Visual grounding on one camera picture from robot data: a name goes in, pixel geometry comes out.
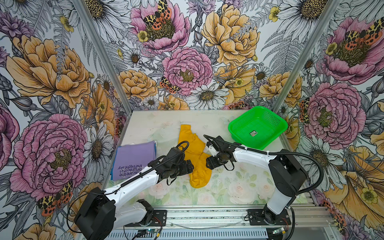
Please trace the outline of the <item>yellow t-shirt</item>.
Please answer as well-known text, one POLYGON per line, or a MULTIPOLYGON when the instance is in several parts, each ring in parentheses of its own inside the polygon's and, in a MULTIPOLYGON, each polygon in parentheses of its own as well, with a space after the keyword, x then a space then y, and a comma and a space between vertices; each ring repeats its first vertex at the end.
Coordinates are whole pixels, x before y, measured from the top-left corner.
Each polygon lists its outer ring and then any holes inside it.
POLYGON ((194 170, 190 176, 190 184, 193 188, 205 187, 212 176, 212 170, 206 167, 206 159, 210 155, 204 152, 206 144, 192 132, 190 125, 181 125, 179 143, 187 141, 189 147, 185 151, 185 160, 190 160, 194 170))

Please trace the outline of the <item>green plastic basket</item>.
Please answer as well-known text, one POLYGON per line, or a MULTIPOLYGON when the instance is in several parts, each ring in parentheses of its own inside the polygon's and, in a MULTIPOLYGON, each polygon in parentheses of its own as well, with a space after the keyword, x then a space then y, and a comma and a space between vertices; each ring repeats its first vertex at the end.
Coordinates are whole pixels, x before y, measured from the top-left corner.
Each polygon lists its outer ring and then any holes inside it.
POLYGON ((263 106, 253 107, 228 126, 235 142, 258 150, 263 150, 287 129, 286 120, 263 106))

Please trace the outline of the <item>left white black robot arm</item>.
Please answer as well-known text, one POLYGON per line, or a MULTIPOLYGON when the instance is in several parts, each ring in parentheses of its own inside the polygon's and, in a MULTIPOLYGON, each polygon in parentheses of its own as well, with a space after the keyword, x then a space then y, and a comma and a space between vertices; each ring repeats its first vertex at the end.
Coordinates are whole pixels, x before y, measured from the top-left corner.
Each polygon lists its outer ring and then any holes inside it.
POLYGON ((183 141, 128 180, 105 190, 96 187, 84 194, 84 202, 74 220, 81 234, 87 240, 103 240, 116 228, 150 225, 156 217, 147 201, 140 199, 130 206, 126 204, 161 181, 171 185, 178 176, 191 174, 194 166, 190 160, 185 160, 188 147, 189 143, 183 141))

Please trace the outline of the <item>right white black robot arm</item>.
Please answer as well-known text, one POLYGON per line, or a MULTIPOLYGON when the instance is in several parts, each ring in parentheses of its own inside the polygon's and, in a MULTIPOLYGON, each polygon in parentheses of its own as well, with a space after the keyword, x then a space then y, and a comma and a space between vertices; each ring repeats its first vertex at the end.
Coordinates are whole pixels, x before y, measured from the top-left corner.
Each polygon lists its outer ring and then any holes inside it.
POLYGON ((289 207, 299 190, 307 180, 308 174, 300 165, 292 152, 282 149, 277 153, 264 152, 248 148, 239 143, 229 143, 222 137, 204 135, 211 156, 206 160, 206 167, 213 170, 227 163, 250 164, 268 170, 275 184, 275 191, 263 210, 255 219, 267 225, 275 225, 284 216, 285 208, 289 207))

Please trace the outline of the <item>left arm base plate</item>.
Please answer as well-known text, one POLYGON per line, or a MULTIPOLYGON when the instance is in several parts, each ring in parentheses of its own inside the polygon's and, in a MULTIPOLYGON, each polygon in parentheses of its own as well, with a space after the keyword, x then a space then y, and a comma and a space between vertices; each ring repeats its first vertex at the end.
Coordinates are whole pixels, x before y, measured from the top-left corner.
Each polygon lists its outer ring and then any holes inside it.
POLYGON ((167 223, 167 210, 153 210, 152 215, 146 214, 144 219, 138 223, 130 223, 125 227, 165 227, 167 223))

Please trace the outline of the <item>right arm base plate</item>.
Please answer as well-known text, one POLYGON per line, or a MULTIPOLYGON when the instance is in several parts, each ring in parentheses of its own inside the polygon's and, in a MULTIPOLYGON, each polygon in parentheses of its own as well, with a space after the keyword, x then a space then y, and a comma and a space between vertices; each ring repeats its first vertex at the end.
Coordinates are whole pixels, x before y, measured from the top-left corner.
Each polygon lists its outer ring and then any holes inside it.
POLYGON ((278 215, 269 210, 248 209, 244 220, 249 221, 251 226, 286 226, 291 224, 291 219, 286 209, 278 215))

